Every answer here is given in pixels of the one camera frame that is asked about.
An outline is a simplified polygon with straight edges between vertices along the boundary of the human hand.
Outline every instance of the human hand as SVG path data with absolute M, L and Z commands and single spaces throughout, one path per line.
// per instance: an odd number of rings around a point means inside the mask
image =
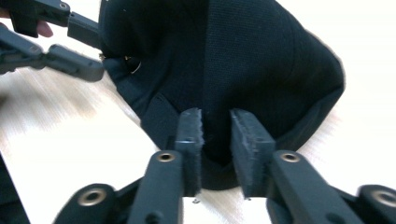
M 9 18 L 9 13 L 6 9 L 0 8 L 0 18 Z M 53 32 L 50 29 L 50 26 L 44 21 L 38 21 L 37 32 L 39 35 L 42 35 L 44 37 L 53 36 Z

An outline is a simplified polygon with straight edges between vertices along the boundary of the black knit fabric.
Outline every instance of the black knit fabric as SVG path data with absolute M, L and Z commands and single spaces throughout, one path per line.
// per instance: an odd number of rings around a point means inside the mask
M 99 28 L 108 73 L 160 149 L 180 112 L 202 109 L 206 189 L 237 185 L 230 109 L 297 150 L 344 90 L 338 60 L 273 0 L 103 1 Z

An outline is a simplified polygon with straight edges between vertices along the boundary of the black fabric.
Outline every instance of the black fabric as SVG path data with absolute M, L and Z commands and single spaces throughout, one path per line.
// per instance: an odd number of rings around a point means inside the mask
M 25 224 L 29 223 L 29 219 L 0 155 L 0 224 L 2 223 Z
M 99 30 L 108 73 L 160 149 L 177 114 L 202 109 L 206 189 L 237 185 L 230 109 L 297 150 L 344 91 L 336 57 L 273 0 L 103 1 Z M 141 61 L 133 74 L 125 57 Z

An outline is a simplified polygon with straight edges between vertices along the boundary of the white surface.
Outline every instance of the white surface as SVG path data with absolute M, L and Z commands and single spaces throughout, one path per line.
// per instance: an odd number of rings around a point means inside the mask
M 97 1 L 66 2 L 96 20 Z M 365 184 L 396 189 L 393 2 L 279 3 L 332 48 L 346 71 L 346 92 L 300 152 L 349 193 Z M 95 50 L 64 38 L 64 29 L 55 33 L 36 42 L 44 49 L 63 43 L 96 57 Z M 143 174 L 155 150 L 108 78 L 91 84 L 49 69 L 21 69 L 0 77 L 0 100 L 0 148 L 32 223 L 51 223 L 85 185 L 122 188 Z M 264 200 L 245 201 L 239 189 L 204 190 L 197 198 L 197 204 L 185 199 L 185 223 L 269 223 Z

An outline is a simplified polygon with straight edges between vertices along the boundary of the screw hole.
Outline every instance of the screw hole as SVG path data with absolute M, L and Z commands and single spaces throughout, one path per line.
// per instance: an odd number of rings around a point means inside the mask
M 298 156 L 291 154 L 291 153 L 283 153 L 282 155 L 280 155 L 280 158 L 282 158 L 282 160 L 288 161 L 288 162 L 298 162 L 300 160 L 300 158 Z
M 78 204 L 81 206 L 94 206 L 101 203 L 106 198 L 106 192 L 103 189 L 89 189 L 78 198 Z
M 172 161 L 174 159 L 175 159 L 175 156 L 173 154 L 171 154 L 171 153 L 163 153 L 163 154 L 160 154 L 157 157 L 157 160 L 158 161 L 162 161 L 162 162 L 169 162 L 169 161 Z
M 65 4 L 65 3 L 61 3 L 61 4 L 59 4 L 59 6 L 60 6 L 61 8 L 67 8 L 67 4 Z
M 396 207 L 396 195 L 384 191 L 384 190 L 375 190 L 372 193 L 373 197 L 379 202 L 389 207 Z

